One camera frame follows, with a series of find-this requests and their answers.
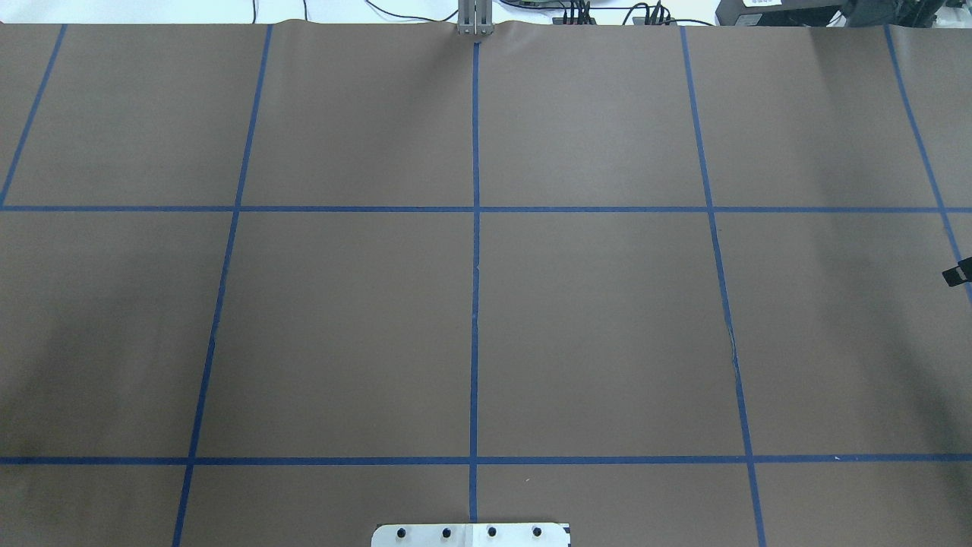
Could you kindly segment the black box with label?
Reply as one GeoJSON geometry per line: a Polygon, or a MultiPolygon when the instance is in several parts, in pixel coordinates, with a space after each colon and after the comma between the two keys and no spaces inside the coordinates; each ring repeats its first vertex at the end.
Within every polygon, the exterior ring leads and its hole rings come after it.
{"type": "Polygon", "coordinates": [[[719,1],[720,27],[827,27],[844,1],[719,1]]]}

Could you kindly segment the brown paper table mat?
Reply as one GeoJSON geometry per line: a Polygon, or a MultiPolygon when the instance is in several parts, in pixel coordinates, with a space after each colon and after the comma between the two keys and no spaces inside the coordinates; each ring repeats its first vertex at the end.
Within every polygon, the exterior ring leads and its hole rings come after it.
{"type": "Polygon", "coordinates": [[[2,25],[2,544],[968,546],[970,31],[2,25]]]}

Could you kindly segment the aluminium frame post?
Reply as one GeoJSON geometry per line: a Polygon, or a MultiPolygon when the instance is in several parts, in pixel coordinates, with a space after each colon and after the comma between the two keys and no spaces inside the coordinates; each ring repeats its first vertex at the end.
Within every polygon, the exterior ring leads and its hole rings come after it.
{"type": "Polygon", "coordinates": [[[461,36],[488,36],[495,31],[493,1],[459,0],[457,33],[461,36]]]}

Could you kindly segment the white pedestal column with base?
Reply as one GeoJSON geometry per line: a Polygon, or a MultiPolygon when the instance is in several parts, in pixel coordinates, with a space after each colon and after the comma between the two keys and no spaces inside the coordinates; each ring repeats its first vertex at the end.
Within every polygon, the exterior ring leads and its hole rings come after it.
{"type": "Polygon", "coordinates": [[[570,546],[566,523],[397,523],[381,525],[371,546],[570,546]]]}

